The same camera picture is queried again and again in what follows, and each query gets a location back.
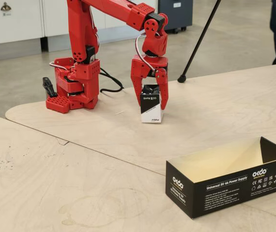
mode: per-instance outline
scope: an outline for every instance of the open cardboard box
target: open cardboard box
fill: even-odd
[[[276,192],[276,144],[237,141],[167,161],[166,194],[191,218]]]

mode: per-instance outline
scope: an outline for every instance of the white cable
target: white cable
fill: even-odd
[[[68,69],[66,69],[64,66],[56,65],[56,64],[54,64],[54,62],[49,63],[49,65],[52,67],[55,67],[55,68],[60,68],[60,69],[64,69],[64,70],[68,71]]]
[[[136,38],[136,42],[135,42],[136,52],[137,52],[139,58],[140,58],[146,65],[148,65],[149,68],[154,72],[154,71],[155,71],[155,68],[153,68],[152,65],[149,64],[149,63],[142,57],[141,53],[139,52],[139,48],[138,48],[138,39],[139,39],[140,37],[146,37],[146,33],[144,32],[144,33],[142,33],[141,35],[139,35],[139,36]]]
[[[95,28],[95,24],[94,24],[94,18],[93,18],[93,13],[92,13],[92,10],[90,8],[90,13],[91,13],[91,19],[92,19],[92,28],[94,29]],[[96,33],[96,37],[97,37],[97,44],[98,44],[98,50],[99,50],[99,47],[100,47],[100,41],[99,41],[99,37]]]

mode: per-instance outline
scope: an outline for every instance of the black cable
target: black cable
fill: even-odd
[[[186,75],[186,73],[187,73],[187,70],[188,70],[188,68],[190,67],[190,65],[191,65],[191,63],[192,63],[192,61],[193,61],[193,59],[194,59],[194,56],[195,56],[195,54],[196,54],[196,52],[197,52],[197,50],[198,50],[198,48],[199,48],[199,46],[200,46],[200,44],[201,44],[201,41],[203,40],[203,38],[204,38],[204,36],[205,36],[205,34],[206,34],[206,32],[207,32],[207,29],[208,29],[208,27],[209,27],[209,25],[210,25],[210,23],[211,23],[211,21],[212,21],[214,15],[215,15],[215,13],[216,13],[216,10],[217,10],[217,8],[218,8],[220,2],[221,2],[221,0],[217,0],[217,1],[216,1],[215,6],[214,6],[214,8],[213,8],[213,10],[212,10],[212,12],[211,12],[211,14],[210,14],[210,16],[209,16],[209,19],[208,19],[208,21],[207,21],[205,27],[204,27],[204,30],[202,31],[202,33],[201,33],[201,35],[200,35],[200,38],[198,39],[198,42],[197,42],[197,44],[196,44],[196,46],[195,46],[195,48],[194,48],[194,51],[193,51],[193,53],[192,53],[192,55],[191,55],[191,57],[190,57],[190,60],[188,61],[188,63],[187,63],[187,65],[186,65],[186,67],[185,67],[185,69],[184,69],[182,75],[178,78],[178,82],[183,83],[183,82],[186,80],[186,76],[185,76],[185,75]]]
[[[117,78],[111,76],[111,75],[110,75],[106,70],[104,70],[103,68],[100,68],[100,70],[103,71],[103,72],[100,73],[102,76],[106,76],[106,77],[110,78],[112,81],[114,81],[114,82],[120,87],[120,88],[117,89],[117,90],[102,88],[102,89],[100,90],[101,93],[104,92],[104,91],[105,91],[105,92],[117,93],[117,92],[122,91],[122,89],[124,89],[124,87],[123,87],[121,81],[119,81]]]

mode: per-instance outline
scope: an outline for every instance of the black and white battery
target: black and white battery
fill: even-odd
[[[161,123],[161,94],[159,85],[144,85],[140,94],[141,121],[143,123]]]

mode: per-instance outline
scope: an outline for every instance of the wire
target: wire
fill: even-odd
[[[64,70],[68,71],[68,69],[66,69],[64,66],[54,64],[54,62],[49,63],[49,65],[52,67],[55,67],[55,68],[60,68],[60,69],[64,69]]]
[[[110,75],[108,72],[106,72],[103,68],[100,68],[100,70],[103,71],[103,72],[100,73],[102,76],[106,76],[106,77],[110,78],[112,81],[114,81],[114,82],[120,87],[120,88],[117,89],[117,90],[102,88],[102,89],[100,90],[101,93],[104,92],[104,91],[116,93],[116,92],[120,92],[120,91],[122,91],[122,89],[124,89],[124,87],[123,87],[121,81],[119,81],[119,80],[116,79],[115,77],[111,76],[111,75]]]
[[[91,19],[92,19],[92,28],[94,29],[94,28],[95,28],[95,24],[94,24],[94,18],[93,18],[93,13],[92,13],[91,8],[90,8],[90,13],[91,13]],[[96,33],[95,35],[96,35],[96,37],[97,37],[97,44],[98,44],[98,50],[99,50],[99,48],[100,48],[99,37],[98,37],[97,33]]]
[[[141,35],[139,35],[139,36],[136,38],[136,41],[135,41],[136,52],[137,52],[139,58],[140,58],[146,65],[148,65],[149,68],[154,72],[154,71],[155,71],[155,68],[153,68],[152,65],[149,64],[149,63],[142,57],[141,53],[139,52],[139,48],[138,48],[138,39],[141,38],[141,37],[146,37],[146,33],[144,32],[144,33],[142,33]]]

